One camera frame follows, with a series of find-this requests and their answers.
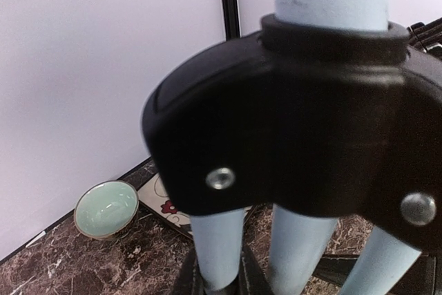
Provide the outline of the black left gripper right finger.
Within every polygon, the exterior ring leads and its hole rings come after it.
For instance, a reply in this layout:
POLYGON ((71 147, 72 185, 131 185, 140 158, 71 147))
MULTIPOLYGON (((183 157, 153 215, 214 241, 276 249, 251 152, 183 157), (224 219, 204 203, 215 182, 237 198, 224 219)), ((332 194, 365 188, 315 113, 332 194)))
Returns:
POLYGON ((241 252, 236 294, 273 294, 270 285, 250 248, 243 248, 241 252))

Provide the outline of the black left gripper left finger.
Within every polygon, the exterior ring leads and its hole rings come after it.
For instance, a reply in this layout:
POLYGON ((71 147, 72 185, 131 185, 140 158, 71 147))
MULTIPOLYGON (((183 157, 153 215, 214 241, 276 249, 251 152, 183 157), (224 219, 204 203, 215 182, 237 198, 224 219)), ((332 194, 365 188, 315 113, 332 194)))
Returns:
POLYGON ((190 251, 182 263, 171 295, 204 295, 204 282, 198 267, 195 251, 190 251))

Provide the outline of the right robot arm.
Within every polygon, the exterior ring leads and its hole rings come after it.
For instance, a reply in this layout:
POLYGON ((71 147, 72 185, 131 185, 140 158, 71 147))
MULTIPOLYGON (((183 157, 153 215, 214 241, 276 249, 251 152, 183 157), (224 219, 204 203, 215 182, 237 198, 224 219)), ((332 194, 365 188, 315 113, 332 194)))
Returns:
POLYGON ((430 23, 415 23, 407 28, 410 34, 408 44, 421 52, 441 60, 442 18, 430 23))

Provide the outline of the light blue music stand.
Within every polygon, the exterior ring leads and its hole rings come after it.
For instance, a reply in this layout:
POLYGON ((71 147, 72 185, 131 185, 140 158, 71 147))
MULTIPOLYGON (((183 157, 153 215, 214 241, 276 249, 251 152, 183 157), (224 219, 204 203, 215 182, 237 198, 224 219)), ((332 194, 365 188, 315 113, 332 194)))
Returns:
POLYGON ((441 250, 441 65, 388 0, 275 0, 261 29, 176 68, 142 131, 191 221, 205 294, 236 294, 250 248, 300 294, 340 217, 373 230, 342 294, 386 294, 441 250))

